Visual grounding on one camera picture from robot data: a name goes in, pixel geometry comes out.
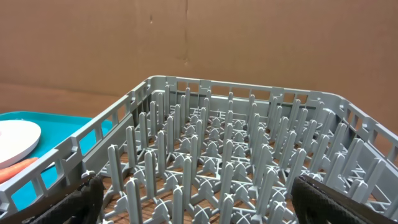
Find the teal tray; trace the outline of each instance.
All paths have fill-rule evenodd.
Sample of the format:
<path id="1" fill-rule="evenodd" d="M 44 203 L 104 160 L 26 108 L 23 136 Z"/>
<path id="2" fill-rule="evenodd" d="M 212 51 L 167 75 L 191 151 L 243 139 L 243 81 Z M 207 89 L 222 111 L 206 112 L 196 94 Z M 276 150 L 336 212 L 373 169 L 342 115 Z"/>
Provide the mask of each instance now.
<path id="1" fill-rule="evenodd" d="M 42 129 L 39 143 L 36 148 L 24 159 L 41 157 L 46 152 L 54 148 L 57 144 L 69 137 L 79 128 L 84 126 L 91 118 L 78 116 L 66 116 L 59 114 L 36 113 L 29 111 L 16 111 L 0 114 L 0 121 L 9 119 L 26 120 L 36 123 Z M 112 128 L 111 121 L 102 124 L 102 132 L 105 135 Z M 95 144 L 94 132 L 89 133 L 80 141 L 81 152 L 85 153 Z M 57 171 L 52 166 L 42 173 L 42 178 L 46 187 L 50 187 L 57 179 Z M 28 207 L 35 199 L 36 194 L 32 182 L 28 182 L 12 195 L 18 210 Z"/>

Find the cardboard backdrop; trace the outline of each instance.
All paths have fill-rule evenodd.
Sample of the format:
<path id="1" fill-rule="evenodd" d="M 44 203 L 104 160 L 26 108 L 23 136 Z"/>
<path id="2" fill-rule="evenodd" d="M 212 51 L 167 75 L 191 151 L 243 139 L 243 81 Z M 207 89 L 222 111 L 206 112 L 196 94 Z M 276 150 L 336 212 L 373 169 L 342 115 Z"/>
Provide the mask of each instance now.
<path id="1" fill-rule="evenodd" d="M 151 75 L 330 91 L 397 132 L 398 1 L 0 1 L 0 82 L 122 95 Z"/>

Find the carrot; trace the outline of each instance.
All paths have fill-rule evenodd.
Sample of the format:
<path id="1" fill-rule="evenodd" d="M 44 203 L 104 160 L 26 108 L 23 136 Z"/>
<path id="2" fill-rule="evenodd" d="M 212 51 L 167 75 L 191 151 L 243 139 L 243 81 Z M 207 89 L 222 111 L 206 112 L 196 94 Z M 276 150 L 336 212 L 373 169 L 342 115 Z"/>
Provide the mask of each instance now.
<path id="1" fill-rule="evenodd" d="M 4 168 L 0 170 L 0 184 L 4 183 L 5 181 L 11 179 L 17 175 L 20 171 L 31 165 L 34 161 L 37 160 L 37 157 L 31 159 L 25 159 L 22 162 L 18 162 L 10 167 Z"/>

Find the white plate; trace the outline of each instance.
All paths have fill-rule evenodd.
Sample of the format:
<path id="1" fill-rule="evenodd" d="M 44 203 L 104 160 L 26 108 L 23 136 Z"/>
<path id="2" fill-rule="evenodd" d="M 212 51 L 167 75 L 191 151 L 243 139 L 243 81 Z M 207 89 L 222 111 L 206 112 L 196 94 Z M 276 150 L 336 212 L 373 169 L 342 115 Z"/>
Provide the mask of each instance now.
<path id="1" fill-rule="evenodd" d="M 42 130 L 30 121 L 0 121 L 0 169 L 27 156 L 37 145 Z"/>

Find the gray plastic dish rack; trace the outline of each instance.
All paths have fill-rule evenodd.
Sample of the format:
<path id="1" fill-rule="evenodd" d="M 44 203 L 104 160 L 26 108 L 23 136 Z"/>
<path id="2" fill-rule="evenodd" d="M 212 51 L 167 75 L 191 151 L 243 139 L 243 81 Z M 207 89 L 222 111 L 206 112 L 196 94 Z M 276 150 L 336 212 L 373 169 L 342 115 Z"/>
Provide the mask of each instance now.
<path id="1" fill-rule="evenodd" d="M 215 92 L 220 86 L 225 95 Z M 247 95 L 234 96 L 237 89 Z M 118 118 L 122 107 L 125 115 Z M 101 123 L 110 116 L 113 128 L 104 135 Z M 79 142 L 92 131 L 96 144 L 82 155 Z M 376 135 L 391 143 L 387 156 L 374 146 Z M 130 223 L 183 223 L 184 211 L 193 223 L 216 215 L 220 223 L 298 223 L 287 207 L 292 181 L 309 175 L 396 220 L 397 154 L 398 137 L 338 95 L 155 76 L 0 185 L 0 212 L 17 212 L 11 195 L 29 181 L 38 200 L 95 172 L 111 177 L 103 208 L 120 196 L 111 211 L 103 209 L 99 223 L 112 223 L 123 212 Z M 58 179 L 47 189 L 40 174 L 53 162 Z M 162 188 L 156 178 L 164 180 Z M 168 191 L 172 200 L 157 197 Z M 141 203 L 148 200 L 155 209 L 143 220 Z M 202 200 L 211 206 L 202 208 Z M 244 208 L 235 206 L 238 201 Z"/>

